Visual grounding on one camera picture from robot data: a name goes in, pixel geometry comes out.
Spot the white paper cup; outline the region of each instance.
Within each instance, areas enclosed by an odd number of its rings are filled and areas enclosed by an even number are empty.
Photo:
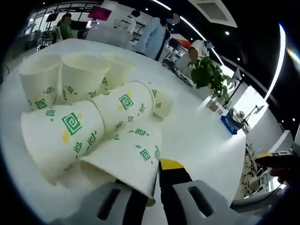
[[[147,196],[148,206],[152,206],[161,142],[160,130],[153,125],[132,124],[90,155],[82,157],[82,171],[89,174],[93,183],[103,172],[108,173]]]
[[[101,57],[108,60],[111,64],[111,68],[105,74],[99,89],[99,93],[106,93],[123,85],[127,80],[127,75],[135,66],[130,61],[117,55],[103,54]]]
[[[95,97],[109,68],[108,61],[93,55],[78,54],[62,58],[61,85],[66,103]]]
[[[29,155],[52,185],[104,134],[101,115],[90,101],[23,113],[21,127]]]
[[[151,116],[154,109],[153,95],[141,82],[126,83],[93,98],[92,102],[102,115],[108,136],[133,121]]]
[[[174,91],[152,83],[148,83],[147,85],[151,89],[152,95],[155,99],[155,108],[153,112],[162,118],[166,118],[170,114],[174,104]]]
[[[61,57],[50,54],[24,62],[20,79],[32,110],[49,108],[55,104],[60,65]]]

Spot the computer monitor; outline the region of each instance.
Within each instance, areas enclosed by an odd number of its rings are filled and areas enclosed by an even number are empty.
[[[107,21],[108,17],[110,16],[111,13],[112,13],[111,10],[108,10],[106,8],[101,8],[101,7],[94,6],[91,9],[88,17],[89,18],[93,18],[93,19]]]
[[[55,21],[56,18],[57,18],[57,16],[58,16],[58,13],[53,13],[53,14],[48,15],[48,18],[47,18],[47,20],[46,20],[46,23],[47,23],[47,22]]]

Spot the white table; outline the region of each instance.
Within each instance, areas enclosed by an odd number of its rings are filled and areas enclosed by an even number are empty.
[[[194,180],[203,180],[232,202],[242,173],[246,137],[231,135],[219,116],[206,108],[191,87],[160,63],[128,50],[101,43],[70,39],[51,45],[45,53],[114,53],[136,65],[128,80],[144,80],[172,88],[177,100],[168,118],[151,118],[163,134],[161,157],[181,162]],[[79,208],[86,189],[48,184],[30,159],[23,143],[20,115],[28,111],[17,67],[3,83],[0,100],[0,140],[10,175],[25,202],[44,220],[63,218]],[[145,224],[167,224],[157,183],[156,205],[147,208]]]

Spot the ceiling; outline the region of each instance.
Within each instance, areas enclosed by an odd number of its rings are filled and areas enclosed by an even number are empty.
[[[298,12],[296,1],[285,0],[276,3],[266,1],[232,1],[222,0],[230,14],[234,18],[237,28],[222,24],[210,23],[188,0],[159,0],[172,9],[172,12],[185,17],[198,31],[210,40],[217,53],[237,63],[254,76],[267,90],[272,82],[279,56],[280,33],[279,22],[283,25],[287,47],[293,44],[295,48],[300,46],[300,26],[294,20]],[[55,0],[47,2],[52,5]],[[119,0],[120,4],[136,8],[151,16],[160,16],[167,10],[151,0]],[[174,26],[174,30],[185,38],[193,40],[200,37],[184,22]],[[252,85],[262,97],[266,92],[255,82],[244,77],[245,82]],[[293,66],[289,55],[285,52],[284,63],[270,98],[267,100],[270,109],[285,129],[289,129],[295,136],[300,122],[300,107],[298,105],[300,90],[300,75]]]

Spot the person in white shirt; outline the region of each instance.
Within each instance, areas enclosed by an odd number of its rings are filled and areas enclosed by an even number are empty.
[[[213,46],[209,41],[196,40],[193,42],[188,51],[176,62],[176,67],[186,76],[190,77],[192,66],[188,66],[189,62],[196,61],[199,57],[210,56],[208,51]]]
[[[130,15],[117,21],[117,28],[132,34],[136,26],[135,18],[138,18],[140,15],[140,11],[133,10]]]

